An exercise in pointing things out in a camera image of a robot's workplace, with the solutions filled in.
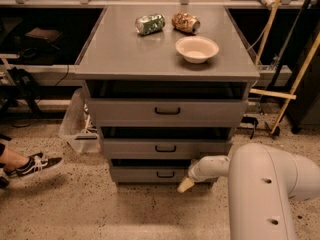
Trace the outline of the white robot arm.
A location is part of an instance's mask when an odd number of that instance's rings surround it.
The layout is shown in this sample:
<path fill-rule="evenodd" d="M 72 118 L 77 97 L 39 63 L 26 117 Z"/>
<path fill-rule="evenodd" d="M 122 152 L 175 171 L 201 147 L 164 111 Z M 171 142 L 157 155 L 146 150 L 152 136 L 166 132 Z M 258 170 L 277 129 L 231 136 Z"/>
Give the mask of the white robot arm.
<path fill-rule="evenodd" d="M 232 157 L 194 161 L 178 191 L 221 176 L 228 179 L 231 240 L 297 240 L 289 202 L 320 194 L 315 162 L 256 143 L 241 146 Z"/>

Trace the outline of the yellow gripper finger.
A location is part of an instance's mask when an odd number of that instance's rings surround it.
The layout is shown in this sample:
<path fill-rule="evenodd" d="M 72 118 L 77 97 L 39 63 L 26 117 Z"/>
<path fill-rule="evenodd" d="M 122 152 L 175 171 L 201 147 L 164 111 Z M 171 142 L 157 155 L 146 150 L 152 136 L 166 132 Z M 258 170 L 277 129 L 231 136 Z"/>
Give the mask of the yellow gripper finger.
<path fill-rule="evenodd" d="M 195 182 L 189 178 L 189 177 L 185 177 L 182 182 L 179 184 L 177 191 L 179 193 L 184 193 L 186 192 L 188 189 L 192 188 L 195 185 Z"/>

